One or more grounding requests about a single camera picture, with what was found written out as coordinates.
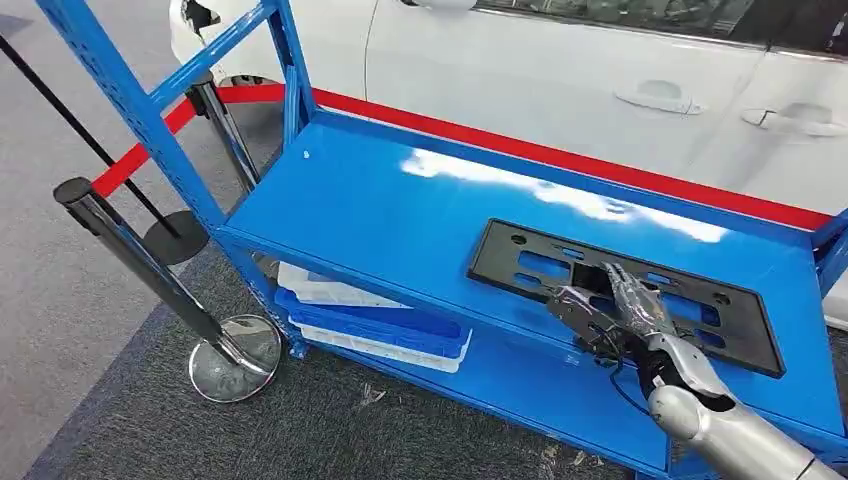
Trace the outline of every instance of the shelf surface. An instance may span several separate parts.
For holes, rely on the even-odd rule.
[[[665,434],[616,393],[609,370],[592,362],[557,361],[476,331],[457,373],[317,345],[644,473],[665,470]],[[619,384],[640,395],[635,378]]]
[[[550,181],[562,183],[563,176],[574,175],[570,172],[543,180],[446,154],[455,152],[502,168],[518,165],[518,171],[531,164],[485,151],[471,155],[467,147],[321,114],[221,234],[302,268],[470,322],[475,332],[509,334],[511,342],[566,363],[575,357],[573,334],[542,304],[466,277],[490,218],[751,289],[763,298],[787,373],[774,379],[713,360],[719,374],[759,409],[844,435],[806,234],[732,230]],[[632,408],[615,414],[638,415]]]

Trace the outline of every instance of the black cable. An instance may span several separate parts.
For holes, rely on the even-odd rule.
[[[616,366],[615,370],[610,374],[610,382],[612,382],[612,386],[615,387],[615,391],[618,392],[619,395],[621,395],[625,400],[627,400],[627,403],[633,405],[633,408],[639,410],[640,412],[650,417],[651,413],[645,410],[644,407],[636,403],[635,400],[630,398],[630,395],[627,395],[627,393],[625,393],[624,390],[622,390],[621,387],[618,385],[618,382],[615,381],[615,376],[618,375],[618,372],[620,372],[622,368],[624,368],[624,362],[621,361],[621,357],[618,357],[617,362],[618,366]]]
[[[625,393],[625,391],[621,388],[621,386],[619,386],[618,382],[615,381],[615,377],[621,372],[621,369],[624,368],[624,362],[622,361],[623,358],[621,356],[621,349],[619,349],[618,345],[615,342],[612,341],[612,339],[609,337],[609,334],[605,330],[599,330],[599,331],[604,336],[604,339],[607,341],[607,343],[613,348],[613,350],[615,350],[616,366],[615,366],[615,370],[613,370],[613,372],[610,373],[610,382],[612,383],[612,386],[615,388],[615,391],[618,392],[619,395],[621,395],[622,398],[627,400],[627,403],[629,403],[630,405],[633,406],[633,408],[635,408],[636,410],[639,410],[640,412],[642,412],[645,415],[650,417],[651,416],[650,412],[648,412],[647,410],[645,410],[644,407],[642,407],[641,405],[636,403],[636,401],[633,400],[630,397],[630,395],[627,395],[627,393]]]
[[[56,109],[56,111],[59,113],[59,115],[62,116],[62,118],[65,119],[68,125],[70,125],[71,128],[73,128],[74,131],[77,132],[77,135],[79,135],[85,141],[85,143],[88,144],[89,148],[91,148],[94,153],[96,153],[97,156],[100,157],[101,160],[103,160],[103,163],[110,167],[114,165],[115,161],[112,160],[112,157],[109,156],[106,150],[104,150],[103,147],[99,143],[97,143],[97,140],[95,140],[94,137],[92,137],[91,134],[88,133],[88,130],[85,129],[82,123],[80,123],[80,121],[77,120],[74,114],[71,113],[70,110],[68,110],[68,107],[66,107],[65,104],[62,103],[61,100],[59,100],[59,97],[57,97],[56,94],[54,94],[53,91],[50,90],[50,87],[48,87],[47,84],[44,83],[43,80],[41,80],[41,77],[39,77],[38,74],[35,73],[35,71],[29,66],[29,64],[26,63],[26,61],[18,54],[18,52],[12,47],[12,45],[8,41],[6,41],[5,38],[3,38],[2,35],[0,35],[0,50],[2,50],[7,57],[9,57],[9,60],[11,60],[12,63],[16,67],[18,67],[18,70],[20,70],[23,76],[26,77],[27,80],[29,80],[29,83],[31,83],[32,86],[35,87],[36,90],[38,90],[38,93],[40,93],[41,96],[44,97],[44,99],[47,100],[47,102],[49,102],[54,109]],[[141,202],[142,205],[144,205],[147,211],[150,212],[154,217],[156,217],[156,220],[159,221],[163,227],[165,227],[165,230],[167,230],[168,233],[170,233],[174,238],[180,238],[180,234],[179,232],[177,232],[177,229],[174,228],[174,226],[171,225],[171,222],[169,222],[168,219],[165,218],[165,216],[162,215],[162,213],[156,209],[156,207],[150,202],[150,200],[144,195],[144,193],[141,192],[141,190],[138,188],[138,186],[136,186],[135,183],[133,183],[132,180],[124,180],[124,185],[129,189],[130,192],[133,193],[133,195],[135,195],[135,198],[137,198],[138,201]]]

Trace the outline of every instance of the red barrier rope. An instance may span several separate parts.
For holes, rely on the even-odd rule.
[[[195,116],[194,107],[192,107],[191,102],[186,98],[176,108],[171,110],[171,113],[165,116],[165,124],[168,125],[168,130],[171,133],[177,133],[188,125],[188,122]],[[103,198],[108,197],[126,179],[130,178],[130,175],[141,168],[148,158],[150,158],[150,155],[144,149],[144,146],[136,143],[120,160],[91,182],[94,191],[99,193]]]
[[[281,102],[285,86],[269,84],[219,87],[218,92],[224,103]],[[832,218],[830,215],[812,210],[585,157],[337,93],[317,89],[314,92],[315,101],[325,107],[773,222],[815,230]],[[165,117],[165,122],[171,132],[176,133],[193,117],[194,109],[188,100],[184,100]],[[145,161],[147,161],[147,152],[144,147],[137,144],[118,163],[94,181],[94,188],[100,195],[108,196]]]

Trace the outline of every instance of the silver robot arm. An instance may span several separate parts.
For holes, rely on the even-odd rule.
[[[704,354],[676,336],[657,334],[651,351],[666,352],[685,386],[655,377],[648,397],[654,421],[734,480],[825,480],[843,477],[812,452],[739,402]]]
[[[548,309],[599,357],[626,354],[637,366],[651,417],[731,480],[836,480],[836,471],[740,402],[704,353],[677,336],[656,292],[605,264],[618,316],[593,307],[590,292],[552,289]]]

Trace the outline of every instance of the white car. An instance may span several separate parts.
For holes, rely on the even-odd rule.
[[[256,0],[171,1],[185,62]],[[313,87],[815,212],[848,207],[844,2],[291,4]],[[213,74],[283,82],[268,29]],[[825,307],[848,320],[848,284]]]

